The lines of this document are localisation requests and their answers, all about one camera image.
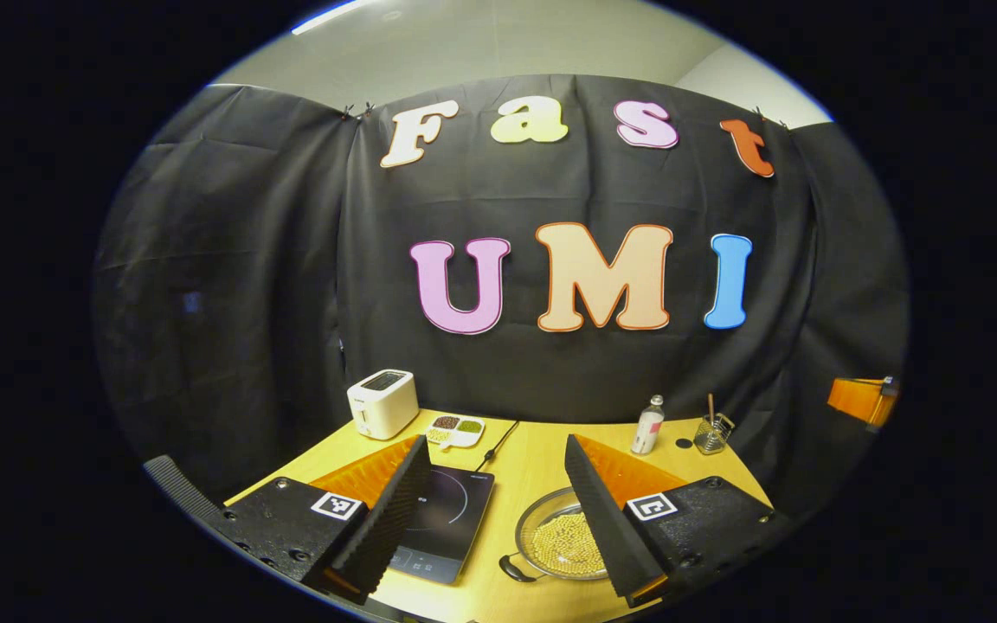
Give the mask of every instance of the induction cooktop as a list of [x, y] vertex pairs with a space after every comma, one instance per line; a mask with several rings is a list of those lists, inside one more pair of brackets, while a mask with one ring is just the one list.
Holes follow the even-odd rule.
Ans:
[[433, 582], [455, 583], [494, 484], [490, 473], [433, 466], [428, 494], [419, 499], [390, 568]]

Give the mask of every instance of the wooden table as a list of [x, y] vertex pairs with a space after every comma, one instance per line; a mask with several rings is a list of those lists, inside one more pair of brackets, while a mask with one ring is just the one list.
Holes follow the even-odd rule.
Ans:
[[[423, 409], [402, 433], [387, 441], [364, 437], [357, 433], [352, 423], [348, 423], [307, 453], [227, 500], [226, 505], [233, 504], [272, 478], [284, 476], [310, 482], [408, 435], [424, 434], [428, 425], [440, 415], [443, 415], [440, 411]], [[467, 470], [479, 466], [483, 453], [493, 448], [514, 423], [502, 419], [482, 419], [486, 422], [486, 429], [472, 448], [441, 451], [431, 443], [432, 464]], [[677, 439], [695, 438], [699, 421], [700, 418], [696, 417], [664, 422], [656, 448], [641, 460], [675, 473], [688, 482], [709, 476], [726, 478], [771, 506], [763, 489], [732, 449], [704, 456], [694, 446], [687, 449], [676, 446]], [[518, 429], [506, 438], [495, 458], [481, 470], [495, 474], [495, 486], [479, 533], [456, 583], [439, 584], [388, 568], [379, 588], [370, 598], [404, 612], [446, 623], [467, 623], [469, 620], [479, 623], [569, 623], [571, 620], [595, 623], [640, 610], [632, 610], [626, 606], [625, 599], [614, 596], [609, 580], [579, 582], [546, 575], [537, 582], [522, 583], [512, 580], [499, 568], [500, 557], [518, 552], [514, 529], [522, 513], [545, 494], [571, 486], [564, 471], [567, 435], [582, 434], [628, 453], [636, 429], [636, 422], [621, 425], [519, 423]], [[539, 575], [522, 556], [511, 559], [526, 573]]]

